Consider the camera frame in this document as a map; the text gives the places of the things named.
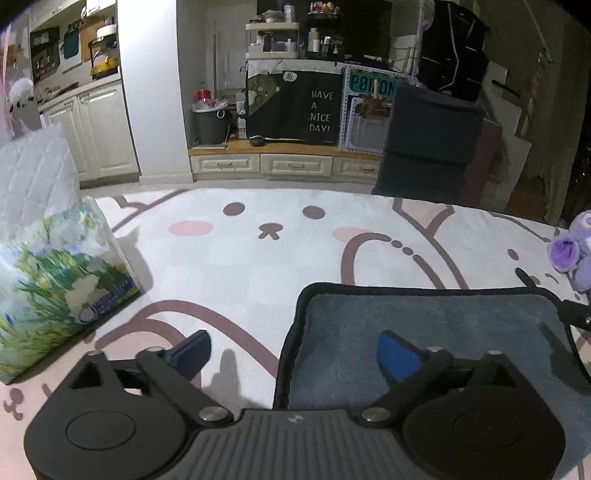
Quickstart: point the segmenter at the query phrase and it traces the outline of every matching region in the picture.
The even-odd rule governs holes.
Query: ribbed gray plate
[[[430,480],[385,430],[344,410],[247,410],[197,435],[161,480]]]

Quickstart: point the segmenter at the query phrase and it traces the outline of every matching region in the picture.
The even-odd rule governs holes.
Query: tissue package
[[[78,173],[60,125],[0,147],[0,241],[79,204]]]
[[[92,199],[0,242],[0,381],[135,295],[136,284]]]

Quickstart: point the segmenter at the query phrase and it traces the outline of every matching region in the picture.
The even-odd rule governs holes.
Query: teal sign
[[[374,81],[379,81],[379,96],[382,98],[394,98],[396,89],[402,82],[401,79],[388,77],[383,73],[351,71],[349,87],[355,93],[371,95],[374,92]]]

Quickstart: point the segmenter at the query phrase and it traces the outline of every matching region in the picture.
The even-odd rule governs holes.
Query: cartoon nose
[[[259,227],[259,230],[262,232],[259,238],[271,236],[273,240],[279,240],[279,232],[283,230],[283,225],[279,225],[279,223],[265,223]]]

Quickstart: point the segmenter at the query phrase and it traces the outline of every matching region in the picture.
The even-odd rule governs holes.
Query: kitchen counter
[[[226,148],[190,148],[189,155],[234,155],[234,154],[293,154],[323,155],[326,157],[359,158],[379,162],[381,155],[357,152],[341,152],[332,145],[307,145],[294,142],[269,142],[263,147],[253,147],[249,140],[230,140]]]
[[[121,74],[114,73],[113,75],[109,75],[108,77],[104,77],[99,80],[93,80],[85,85],[80,85],[78,88],[75,88],[73,90],[70,90],[69,92],[58,95],[57,97],[52,98],[48,102],[39,105],[38,106],[39,113],[43,113],[46,110],[49,110],[50,108],[52,108],[56,105],[59,105],[64,100],[68,100],[68,98],[74,97],[76,95],[80,95],[81,93],[85,93],[88,90],[102,87],[103,85],[108,85],[109,83],[117,82],[119,80],[121,80]]]

